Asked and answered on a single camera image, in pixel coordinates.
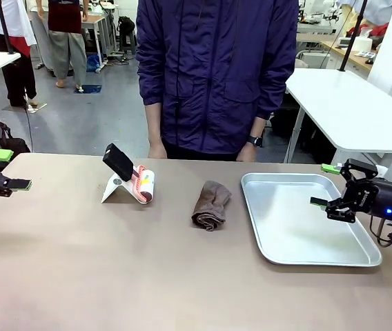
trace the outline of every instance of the wristwatch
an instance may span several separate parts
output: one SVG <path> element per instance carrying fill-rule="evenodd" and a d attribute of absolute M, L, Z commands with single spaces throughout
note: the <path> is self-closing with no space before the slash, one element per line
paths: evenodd
<path fill-rule="evenodd" d="M 262 147 L 262 141 L 263 141 L 262 138 L 257 138 L 257 137 L 252 137 L 252 136 L 248 137 L 248 142 L 252 143 L 254 146 L 257 146 L 257 147 Z"/>

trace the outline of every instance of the black stand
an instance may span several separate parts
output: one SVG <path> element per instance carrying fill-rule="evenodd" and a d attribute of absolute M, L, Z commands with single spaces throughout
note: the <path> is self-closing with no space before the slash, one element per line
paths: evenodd
<path fill-rule="evenodd" d="M 363 0 L 362 8 L 360 9 L 359 17 L 357 18 L 357 22 L 355 23 L 354 27 L 354 32 L 351 35 L 351 40 L 349 41 L 348 48 L 346 49 L 345 56 L 343 58 L 342 66 L 340 67 L 339 71 L 345 71 L 346 63 L 348 62 L 349 55 L 351 54 L 351 50 L 353 49 L 354 46 L 354 41 L 357 36 L 357 33 L 359 32 L 360 29 L 360 24 L 363 20 L 363 13 L 366 8 L 366 4 L 368 3 L 368 0 Z"/>
<path fill-rule="evenodd" d="M 6 40 L 6 47 L 8 48 L 8 53 L 14 54 L 14 50 L 12 49 L 12 46 L 10 45 L 8 27 L 6 26 L 6 20 L 4 19 L 4 13 L 3 13 L 3 7 L 1 6 L 1 0 L 0 0 L 0 21 L 1 21 L 1 27 L 3 28 L 4 39 Z"/>

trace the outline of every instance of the black trousers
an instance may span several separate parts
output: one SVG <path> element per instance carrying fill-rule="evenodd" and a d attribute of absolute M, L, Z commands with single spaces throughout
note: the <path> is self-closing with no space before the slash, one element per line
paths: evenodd
<path fill-rule="evenodd" d="M 14 52 L 20 53 L 15 47 L 12 47 Z M 6 39 L 0 34 L 0 52 L 7 52 Z M 37 89 L 35 88 L 35 76 L 33 73 L 32 61 L 30 57 L 21 54 L 21 57 L 11 64 L 2 68 L 4 81 L 8 88 L 8 99 L 10 105 L 14 107 L 24 106 L 25 94 L 30 99 L 35 98 Z"/>
<path fill-rule="evenodd" d="M 195 150 L 187 150 L 168 143 L 162 139 L 162 143 L 167 151 L 168 159 L 176 160 L 203 160 L 203 161 L 236 161 L 239 153 L 235 154 L 206 154 L 196 152 Z"/>

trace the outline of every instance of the floor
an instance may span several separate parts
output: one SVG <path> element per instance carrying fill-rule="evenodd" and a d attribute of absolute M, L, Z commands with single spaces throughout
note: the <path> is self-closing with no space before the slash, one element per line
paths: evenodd
<path fill-rule="evenodd" d="M 146 118 L 139 96 L 135 60 L 128 65 L 106 67 L 99 74 L 89 72 L 86 81 L 101 84 L 100 94 L 74 94 L 71 78 L 68 88 L 56 88 L 55 79 L 45 68 L 35 70 L 35 79 L 37 98 L 48 105 L 29 114 L 34 152 L 102 155 L 106 146 L 114 142 L 130 158 L 147 156 Z M 0 121 L 12 128 L 14 137 L 24 138 L 30 146 L 26 114 L 4 110 L 8 107 L 6 95 L 0 71 Z M 267 128 L 264 145 L 258 150 L 258 161 L 283 162 L 286 139 L 272 135 Z M 293 161 L 314 163 L 299 149 Z"/>

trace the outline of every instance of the brown rolled towel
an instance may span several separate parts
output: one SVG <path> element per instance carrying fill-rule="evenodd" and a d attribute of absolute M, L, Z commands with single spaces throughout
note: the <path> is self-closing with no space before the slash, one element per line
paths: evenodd
<path fill-rule="evenodd" d="M 215 181 L 207 181 L 191 217 L 193 224 L 207 231 L 216 230 L 225 223 L 224 207 L 230 197 L 231 193 L 225 186 Z"/>

